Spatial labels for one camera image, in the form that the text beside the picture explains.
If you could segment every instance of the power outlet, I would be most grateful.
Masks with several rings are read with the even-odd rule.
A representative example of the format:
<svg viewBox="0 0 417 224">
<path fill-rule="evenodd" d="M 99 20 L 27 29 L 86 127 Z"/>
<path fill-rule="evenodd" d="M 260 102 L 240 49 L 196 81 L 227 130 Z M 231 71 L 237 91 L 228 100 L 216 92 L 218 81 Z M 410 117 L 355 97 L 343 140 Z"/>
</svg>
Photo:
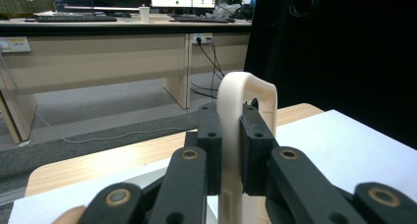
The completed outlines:
<svg viewBox="0 0 417 224">
<path fill-rule="evenodd" d="M 202 44 L 209 43 L 208 38 L 212 38 L 212 33 L 194 33 L 193 34 L 193 44 L 198 44 L 197 37 L 202 40 Z"/>
</svg>

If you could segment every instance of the table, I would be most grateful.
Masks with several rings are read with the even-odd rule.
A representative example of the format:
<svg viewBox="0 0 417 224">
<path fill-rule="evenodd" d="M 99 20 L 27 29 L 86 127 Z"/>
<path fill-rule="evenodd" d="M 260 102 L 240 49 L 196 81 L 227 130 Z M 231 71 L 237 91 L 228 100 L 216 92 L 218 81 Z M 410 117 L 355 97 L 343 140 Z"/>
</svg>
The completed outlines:
<svg viewBox="0 0 417 224">
<path fill-rule="evenodd" d="M 321 109 L 305 103 L 278 109 L 277 125 L 322 112 Z M 168 158 L 177 148 L 184 145 L 184 140 L 185 133 L 180 133 L 41 166 L 30 174 L 25 196 L 33 196 Z"/>
<path fill-rule="evenodd" d="M 30 52 L 3 53 L 0 110 L 15 143 L 29 139 L 36 93 L 104 84 L 164 79 L 183 107 L 190 104 L 189 76 L 212 71 L 193 33 L 210 32 L 222 70 L 243 69 L 249 23 L 173 23 L 154 14 L 114 23 L 25 23 L 0 21 L 0 37 L 26 38 Z M 212 53 L 209 44 L 203 45 Z"/>
</svg>

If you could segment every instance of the white plastic loop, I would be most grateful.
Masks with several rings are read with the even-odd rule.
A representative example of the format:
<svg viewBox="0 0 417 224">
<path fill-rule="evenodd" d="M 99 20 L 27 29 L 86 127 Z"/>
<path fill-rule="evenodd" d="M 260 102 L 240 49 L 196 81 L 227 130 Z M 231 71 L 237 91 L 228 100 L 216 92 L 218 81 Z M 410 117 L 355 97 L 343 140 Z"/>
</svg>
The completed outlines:
<svg viewBox="0 0 417 224">
<path fill-rule="evenodd" d="M 251 198 L 250 203 L 245 203 L 246 209 L 243 210 L 243 188 L 240 178 L 239 118 L 242 115 L 243 103 L 250 103 L 254 98 L 258 99 L 259 112 L 275 135 L 277 106 L 275 85 L 244 72 L 230 73 L 221 81 L 217 95 L 217 113 L 223 132 L 221 195 L 218 199 L 219 224 L 259 223 L 258 204 L 255 199 Z"/>
</svg>

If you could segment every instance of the white cup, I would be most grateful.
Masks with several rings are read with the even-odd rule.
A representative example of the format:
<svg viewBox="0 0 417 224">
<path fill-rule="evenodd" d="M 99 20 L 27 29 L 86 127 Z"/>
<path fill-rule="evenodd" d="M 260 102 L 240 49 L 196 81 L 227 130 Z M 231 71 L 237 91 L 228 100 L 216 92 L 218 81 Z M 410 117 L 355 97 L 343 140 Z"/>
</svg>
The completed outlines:
<svg viewBox="0 0 417 224">
<path fill-rule="evenodd" d="M 141 14 L 141 22 L 149 23 L 149 7 L 141 6 L 139 7 L 139 12 Z"/>
</svg>

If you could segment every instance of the black keyboard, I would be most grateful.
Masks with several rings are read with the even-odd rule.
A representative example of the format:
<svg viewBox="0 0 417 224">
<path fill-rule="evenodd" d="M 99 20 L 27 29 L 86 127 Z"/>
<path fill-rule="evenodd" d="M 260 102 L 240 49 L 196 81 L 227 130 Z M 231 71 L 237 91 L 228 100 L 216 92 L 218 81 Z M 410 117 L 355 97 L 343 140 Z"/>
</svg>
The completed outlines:
<svg viewBox="0 0 417 224">
<path fill-rule="evenodd" d="M 182 23 L 229 23 L 224 19 L 199 18 L 199 17 L 174 17 L 174 20 Z"/>
<path fill-rule="evenodd" d="M 37 16 L 39 23 L 84 23 L 84 22 L 117 22 L 110 16 Z"/>
</svg>

